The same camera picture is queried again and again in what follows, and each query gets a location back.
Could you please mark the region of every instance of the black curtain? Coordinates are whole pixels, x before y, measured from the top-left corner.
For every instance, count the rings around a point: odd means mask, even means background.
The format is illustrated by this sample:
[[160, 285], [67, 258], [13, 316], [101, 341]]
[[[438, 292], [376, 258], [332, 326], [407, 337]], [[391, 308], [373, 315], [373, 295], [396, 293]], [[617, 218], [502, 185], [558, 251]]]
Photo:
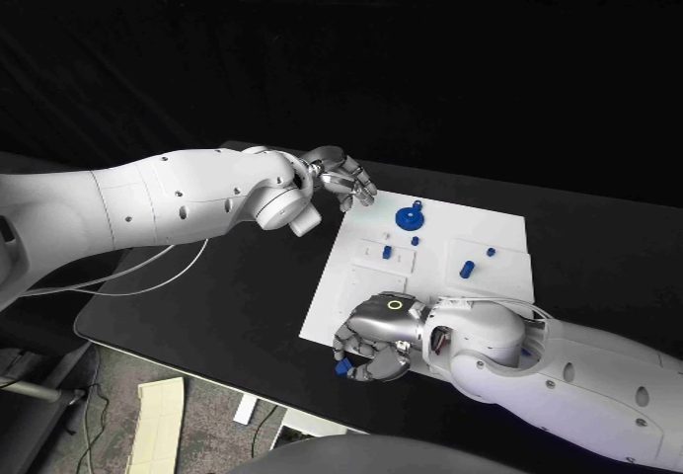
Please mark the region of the black curtain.
[[100, 168], [339, 144], [683, 206], [682, 13], [631, 3], [5, 2], [0, 149]]

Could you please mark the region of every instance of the hole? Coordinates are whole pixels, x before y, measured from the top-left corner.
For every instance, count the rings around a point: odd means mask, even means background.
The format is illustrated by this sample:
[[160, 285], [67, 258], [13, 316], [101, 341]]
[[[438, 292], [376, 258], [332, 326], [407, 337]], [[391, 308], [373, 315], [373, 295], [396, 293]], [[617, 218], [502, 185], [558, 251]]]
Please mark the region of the hole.
[[15, 232], [12, 231], [10, 222], [7, 222], [5, 215], [0, 215], [0, 233], [3, 234], [6, 242], [15, 241]]
[[574, 382], [574, 376], [577, 375], [577, 371], [574, 369], [574, 363], [569, 362], [565, 365], [565, 369], [562, 370], [562, 376], [565, 377], [565, 382]]
[[650, 394], [647, 393], [647, 389], [644, 387], [639, 387], [636, 391], [636, 403], [639, 407], [646, 407], [650, 403]]

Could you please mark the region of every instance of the black table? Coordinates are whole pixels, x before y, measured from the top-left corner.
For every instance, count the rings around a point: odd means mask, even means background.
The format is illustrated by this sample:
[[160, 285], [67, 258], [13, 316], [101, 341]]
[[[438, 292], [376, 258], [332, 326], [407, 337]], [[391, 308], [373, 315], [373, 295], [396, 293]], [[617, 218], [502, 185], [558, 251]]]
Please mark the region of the black table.
[[[682, 209], [371, 161], [363, 165], [382, 190], [522, 215], [536, 304], [558, 319], [683, 356]], [[545, 172], [559, 170], [548, 163]], [[335, 376], [330, 348], [298, 337], [343, 217], [333, 196], [320, 193], [314, 204], [323, 222], [304, 237], [288, 228], [265, 232], [257, 223], [239, 224], [209, 241], [172, 284], [139, 296], [95, 297], [77, 333], [352, 428], [460, 447], [529, 472], [650, 471], [532, 428], [445, 382], [414, 373], [368, 384]], [[166, 280], [199, 246], [173, 249], [105, 290], [124, 292]], [[136, 250], [126, 267], [157, 251]]]

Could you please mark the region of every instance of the white board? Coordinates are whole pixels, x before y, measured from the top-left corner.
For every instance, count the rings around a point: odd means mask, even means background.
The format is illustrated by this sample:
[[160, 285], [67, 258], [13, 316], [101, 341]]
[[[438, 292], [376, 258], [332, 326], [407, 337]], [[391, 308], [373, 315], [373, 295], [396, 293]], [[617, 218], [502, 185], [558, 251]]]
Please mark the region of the white board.
[[[422, 202], [424, 225], [408, 232], [396, 226], [396, 212], [417, 200]], [[411, 245], [414, 236], [420, 238], [417, 246]], [[384, 259], [386, 245], [392, 254]], [[493, 257], [486, 255], [490, 247], [496, 249]], [[476, 268], [464, 279], [460, 270], [467, 260]], [[298, 335], [332, 346], [350, 310], [389, 290], [412, 294], [424, 303], [438, 296], [505, 296], [532, 303], [523, 217], [384, 191], [371, 207], [356, 203], [342, 222]], [[510, 309], [530, 317], [519, 307]], [[435, 376], [421, 357], [412, 358], [412, 369]]]

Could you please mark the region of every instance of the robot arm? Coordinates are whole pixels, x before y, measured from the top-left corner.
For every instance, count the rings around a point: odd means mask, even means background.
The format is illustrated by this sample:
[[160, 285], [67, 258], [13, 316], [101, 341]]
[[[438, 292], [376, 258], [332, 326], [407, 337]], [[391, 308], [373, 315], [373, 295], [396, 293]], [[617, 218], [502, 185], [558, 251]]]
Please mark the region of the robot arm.
[[683, 472], [682, 361], [621, 336], [492, 301], [428, 307], [385, 292], [337, 332], [337, 360], [350, 349], [375, 358], [349, 378], [392, 380], [418, 356], [471, 399], [611, 459]]
[[224, 235], [242, 221], [265, 230], [288, 224], [301, 236], [320, 222], [314, 190], [378, 193], [343, 150], [316, 148], [300, 158], [254, 147], [182, 150], [117, 168], [42, 175], [0, 175], [0, 310], [69, 262], [141, 246]]

